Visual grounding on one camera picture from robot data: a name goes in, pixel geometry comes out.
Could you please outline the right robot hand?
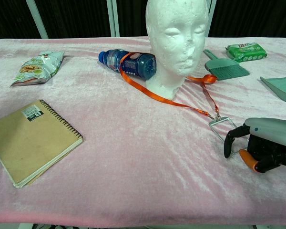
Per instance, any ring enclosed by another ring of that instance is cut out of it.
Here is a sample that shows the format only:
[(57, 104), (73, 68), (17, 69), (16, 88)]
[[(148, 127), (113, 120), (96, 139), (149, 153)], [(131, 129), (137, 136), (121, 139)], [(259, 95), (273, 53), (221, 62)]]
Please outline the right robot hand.
[(242, 126), (229, 131), (224, 141), (224, 156), (229, 158), (236, 138), (249, 135), (247, 149), (239, 155), (253, 171), (265, 173), (286, 166), (286, 120), (248, 118)]

